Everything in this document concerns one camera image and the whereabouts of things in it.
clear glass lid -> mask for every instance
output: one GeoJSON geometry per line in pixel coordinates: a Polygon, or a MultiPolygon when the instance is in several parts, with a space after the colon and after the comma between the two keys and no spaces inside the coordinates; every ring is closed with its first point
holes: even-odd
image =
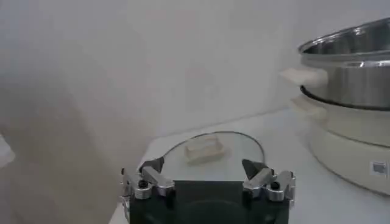
{"type": "Polygon", "coordinates": [[[242,160],[264,162],[261,145],[234,131],[195,136],[173,147],[161,174],[171,180],[245,181],[242,160]]]}

pot handle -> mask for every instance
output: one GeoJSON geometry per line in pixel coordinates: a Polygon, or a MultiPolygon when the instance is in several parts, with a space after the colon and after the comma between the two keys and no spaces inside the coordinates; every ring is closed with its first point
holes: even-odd
{"type": "Polygon", "coordinates": [[[299,86],[320,87],[328,83],[328,73],[323,69],[300,66],[284,70],[280,75],[299,86]]]}
{"type": "Polygon", "coordinates": [[[304,95],[295,97],[290,101],[291,106],[295,110],[314,121],[323,122],[327,118],[327,110],[323,107],[315,105],[314,103],[311,103],[304,95]]]}

